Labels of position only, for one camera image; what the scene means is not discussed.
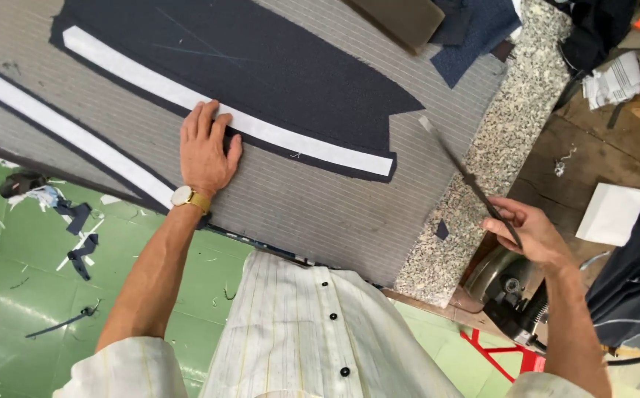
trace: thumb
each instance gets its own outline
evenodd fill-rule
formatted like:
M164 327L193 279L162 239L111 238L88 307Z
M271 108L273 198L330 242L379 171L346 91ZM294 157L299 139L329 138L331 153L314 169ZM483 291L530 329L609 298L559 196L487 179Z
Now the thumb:
M229 145L229 151L227 152L227 167L229 170L236 171L241 152L241 135L237 134L232 138L232 143Z
M514 242L514 237L512 237L512 234L507 229L507 226L504 225L504 222L500 220L496 220L494 218L486 218L482 221L482 223L480 223L480 228L490 231L495 235L505 238L510 242L516 244L516 242Z

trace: wristwatch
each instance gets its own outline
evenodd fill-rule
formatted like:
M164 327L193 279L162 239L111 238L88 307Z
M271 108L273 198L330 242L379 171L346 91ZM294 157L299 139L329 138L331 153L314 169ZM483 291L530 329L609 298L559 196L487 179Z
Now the wristwatch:
M175 206L182 206L186 203L191 203L195 206L201 207L202 211L205 212L205 214L209 213L209 206L212 205L212 202L209 198L196 193L190 185L183 185L180 188L175 189L175 192L173 192L173 197L170 198L170 201Z

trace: striped shirt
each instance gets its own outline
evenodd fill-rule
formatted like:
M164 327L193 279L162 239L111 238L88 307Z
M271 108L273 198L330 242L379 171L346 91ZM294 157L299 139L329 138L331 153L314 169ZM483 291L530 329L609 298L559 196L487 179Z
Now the striped shirt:
M172 347L131 337L72 367L55 397L186 397ZM547 373L509 396L591 397ZM400 313L358 274L252 252L201 398L462 397Z

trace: white interfacing strip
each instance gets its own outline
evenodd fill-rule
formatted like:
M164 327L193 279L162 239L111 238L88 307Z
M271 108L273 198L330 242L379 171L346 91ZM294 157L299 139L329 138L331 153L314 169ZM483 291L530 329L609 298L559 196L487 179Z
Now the white interfacing strip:
M120 52L113 50L78 26L68 28L62 35L65 40L65 47L69 50L76 52L115 76L173 104L192 110L200 101L211 101L211 98L201 95L182 84L175 83L171 79L157 74ZM294 153L297 152L380 176L388 176L391 173L393 158L354 151L306 137L261 121L224 104L219 104L219 112L231 113L234 116L234 119L229 124L230 127L245 132L259 140L289 149Z
M53 111L1 77L0 101L85 151L168 209L172 208L170 198L173 190L170 187L109 144L79 127L77 123Z

